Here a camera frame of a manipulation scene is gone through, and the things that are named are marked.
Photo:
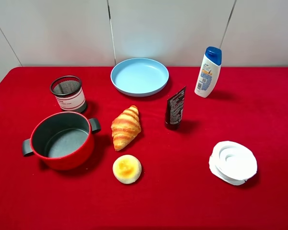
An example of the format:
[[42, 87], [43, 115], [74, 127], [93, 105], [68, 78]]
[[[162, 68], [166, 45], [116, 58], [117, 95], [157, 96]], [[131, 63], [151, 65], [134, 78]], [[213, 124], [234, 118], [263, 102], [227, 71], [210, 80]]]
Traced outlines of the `round yellow bun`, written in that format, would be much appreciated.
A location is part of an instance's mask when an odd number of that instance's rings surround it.
[[114, 161], [112, 170], [119, 182], [132, 184], [139, 179], [142, 172], [142, 165], [135, 156], [122, 155]]

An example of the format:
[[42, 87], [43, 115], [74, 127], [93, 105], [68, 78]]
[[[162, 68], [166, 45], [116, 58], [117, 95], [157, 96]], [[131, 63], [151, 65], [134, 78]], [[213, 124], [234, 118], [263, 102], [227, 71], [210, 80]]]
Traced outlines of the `white round container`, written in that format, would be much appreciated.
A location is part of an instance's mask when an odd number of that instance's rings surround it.
[[217, 143], [209, 157], [209, 169], [219, 179], [235, 186], [257, 173], [257, 160], [247, 147], [233, 141]]

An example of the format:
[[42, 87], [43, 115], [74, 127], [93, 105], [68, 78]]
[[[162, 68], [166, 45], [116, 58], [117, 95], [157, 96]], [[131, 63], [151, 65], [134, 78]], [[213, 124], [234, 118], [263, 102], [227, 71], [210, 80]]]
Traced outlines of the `croissant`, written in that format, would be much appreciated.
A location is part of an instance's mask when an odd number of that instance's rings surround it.
[[132, 105], [125, 109], [113, 120], [111, 130], [115, 151], [120, 151], [130, 144], [141, 132], [138, 108]]

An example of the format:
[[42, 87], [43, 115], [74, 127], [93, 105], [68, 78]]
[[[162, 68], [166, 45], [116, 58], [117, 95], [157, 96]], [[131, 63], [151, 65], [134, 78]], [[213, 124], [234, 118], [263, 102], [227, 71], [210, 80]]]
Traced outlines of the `black cosmetic tube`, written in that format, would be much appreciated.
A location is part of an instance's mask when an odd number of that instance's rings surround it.
[[167, 100], [165, 125], [169, 130], [176, 130], [180, 126], [184, 108], [186, 86]]

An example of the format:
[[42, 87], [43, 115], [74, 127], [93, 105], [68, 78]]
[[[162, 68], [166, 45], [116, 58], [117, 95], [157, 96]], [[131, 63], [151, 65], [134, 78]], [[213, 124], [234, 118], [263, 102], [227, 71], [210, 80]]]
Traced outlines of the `light blue plate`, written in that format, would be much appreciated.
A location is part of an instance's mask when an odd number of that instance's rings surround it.
[[160, 92], [169, 80], [168, 69], [149, 58], [130, 58], [118, 63], [110, 79], [121, 93], [132, 97], [147, 97]]

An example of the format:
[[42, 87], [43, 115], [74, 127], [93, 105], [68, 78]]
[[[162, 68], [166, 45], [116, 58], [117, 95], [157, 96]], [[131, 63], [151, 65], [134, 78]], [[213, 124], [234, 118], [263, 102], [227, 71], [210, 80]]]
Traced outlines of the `white shampoo bottle blue cap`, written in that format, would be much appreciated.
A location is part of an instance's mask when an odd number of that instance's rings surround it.
[[213, 91], [221, 69], [221, 49], [209, 46], [204, 54], [194, 93], [206, 98]]

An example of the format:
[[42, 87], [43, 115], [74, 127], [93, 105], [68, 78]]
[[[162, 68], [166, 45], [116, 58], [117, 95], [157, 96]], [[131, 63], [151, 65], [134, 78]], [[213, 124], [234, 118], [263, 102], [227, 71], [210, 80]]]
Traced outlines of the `black mesh pen holder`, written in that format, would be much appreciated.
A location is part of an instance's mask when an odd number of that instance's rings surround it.
[[55, 79], [50, 85], [50, 91], [63, 111], [83, 113], [87, 109], [82, 81], [76, 76], [68, 75]]

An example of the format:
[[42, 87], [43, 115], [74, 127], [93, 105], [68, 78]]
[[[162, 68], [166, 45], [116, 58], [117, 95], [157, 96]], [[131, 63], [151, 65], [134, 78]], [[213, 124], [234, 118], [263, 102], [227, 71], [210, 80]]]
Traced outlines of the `red tablecloth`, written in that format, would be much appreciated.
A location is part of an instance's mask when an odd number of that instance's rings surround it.
[[[207, 98], [194, 93], [198, 68], [170, 67], [159, 93], [119, 93], [110, 67], [17, 67], [0, 83], [0, 230], [288, 230], [288, 68], [221, 69]], [[85, 116], [96, 117], [93, 155], [79, 168], [54, 171], [24, 157], [22, 142], [60, 107], [58, 77], [83, 82]], [[186, 86], [180, 126], [165, 125], [167, 100]], [[139, 110], [141, 132], [115, 151], [111, 124]], [[257, 173], [231, 185], [209, 169], [221, 141], [247, 147]], [[135, 156], [139, 179], [119, 182], [114, 161]]]

